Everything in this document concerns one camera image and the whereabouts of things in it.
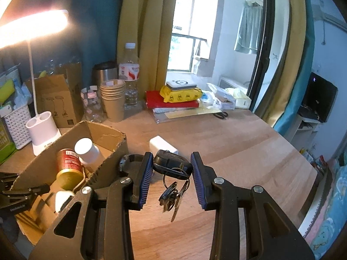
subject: key ring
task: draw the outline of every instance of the key ring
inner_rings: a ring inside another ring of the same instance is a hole
[[[179,171],[181,171],[183,174],[186,174],[186,175],[187,175],[187,173],[186,173],[183,169],[181,169],[181,168],[174,167],[174,168],[171,168],[171,169],[179,170]],[[166,173],[165,173],[164,176],[163,176],[163,183],[164,183],[164,186],[165,186],[166,188],[168,188],[168,187],[166,186],[166,183],[165,183],[165,177],[166,177]],[[190,185],[190,178],[188,178],[188,185],[187,185],[187,188],[185,189],[185,191],[188,190],[189,185]]]

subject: plastic water bottle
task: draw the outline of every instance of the plastic water bottle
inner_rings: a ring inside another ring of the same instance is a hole
[[[135,43],[126,43],[124,57],[119,64],[118,77],[126,83],[125,108],[129,109],[137,105],[138,99],[138,74],[140,65],[135,51]]]

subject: red can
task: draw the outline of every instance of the red can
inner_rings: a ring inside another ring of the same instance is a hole
[[[83,179],[79,156],[72,149],[62,149],[57,153],[57,162],[57,181],[62,189],[71,191]]]

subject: metal key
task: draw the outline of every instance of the metal key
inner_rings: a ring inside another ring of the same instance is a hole
[[[178,190],[176,189],[177,182],[173,182],[160,196],[159,204],[163,206],[163,212],[169,211],[172,208],[172,203],[176,199]]]
[[[186,192],[187,188],[188,188],[188,183],[189,181],[187,180],[183,187],[181,188],[181,190],[179,191],[177,197],[176,197],[176,202],[175,202],[175,211],[172,215],[172,218],[171,218],[171,222],[173,222],[176,218],[176,215],[177,215],[177,212],[178,212],[178,208],[179,206],[181,205],[181,201],[182,201],[182,197],[183,197],[183,194]]]

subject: scissors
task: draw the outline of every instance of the scissors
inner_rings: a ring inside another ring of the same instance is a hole
[[[229,116],[229,114],[227,114],[225,111],[214,113],[213,115],[219,119],[226,119]]]

